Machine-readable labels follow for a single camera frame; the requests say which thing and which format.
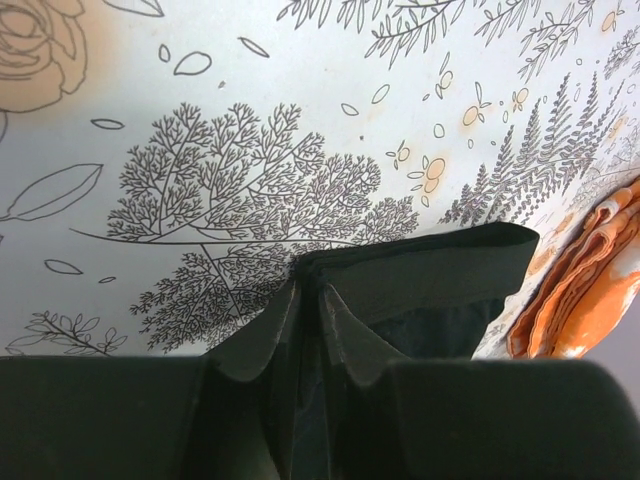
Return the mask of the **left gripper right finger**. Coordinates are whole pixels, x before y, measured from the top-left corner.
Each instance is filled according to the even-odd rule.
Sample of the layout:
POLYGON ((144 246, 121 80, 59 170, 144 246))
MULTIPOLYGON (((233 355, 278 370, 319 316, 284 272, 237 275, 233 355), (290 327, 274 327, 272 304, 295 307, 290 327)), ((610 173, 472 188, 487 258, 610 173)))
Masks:
POLYGON ((400 359, 400 352, 362 323, 334 287, 325 287, 319 300, 329 364, 343 368, 356 385, 372 385, 400 359))

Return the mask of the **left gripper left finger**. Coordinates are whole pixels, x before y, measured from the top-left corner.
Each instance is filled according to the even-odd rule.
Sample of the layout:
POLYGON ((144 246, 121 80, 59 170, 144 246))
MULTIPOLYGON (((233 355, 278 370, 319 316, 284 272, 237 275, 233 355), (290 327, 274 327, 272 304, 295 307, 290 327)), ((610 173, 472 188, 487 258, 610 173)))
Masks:
POLYGON ((287 365, 300 344, 301 288, 287 281, 265 309, 207 353, 207 364, 238 383, 257 380, 270 365, 287 365))

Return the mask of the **black boxer underwear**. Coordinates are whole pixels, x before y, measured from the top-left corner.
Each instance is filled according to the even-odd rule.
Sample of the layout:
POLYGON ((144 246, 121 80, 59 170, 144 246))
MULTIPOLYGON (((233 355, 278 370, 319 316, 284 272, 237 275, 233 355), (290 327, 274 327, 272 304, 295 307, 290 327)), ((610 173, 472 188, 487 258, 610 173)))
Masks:
POLYGON ((467 426, 445 377, 468 361, 517 293, 539 241, 513 223, 319 251, 296 271, 304 327, 293 441, 296 479, 437 479, 455 473, 467 426), (334 287, 400 352, 368 387, 332 367, 319 296, 334 287))

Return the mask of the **orange white patterned cloth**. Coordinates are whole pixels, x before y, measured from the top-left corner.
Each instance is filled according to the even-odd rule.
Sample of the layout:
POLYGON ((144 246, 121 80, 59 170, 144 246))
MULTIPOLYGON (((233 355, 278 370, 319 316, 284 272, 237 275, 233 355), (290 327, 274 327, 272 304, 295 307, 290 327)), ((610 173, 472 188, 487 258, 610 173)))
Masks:
POLYGON ((639 182, 601 202, 511 327, 513 358, 580 358, 619 324, 639 293, 639 182))

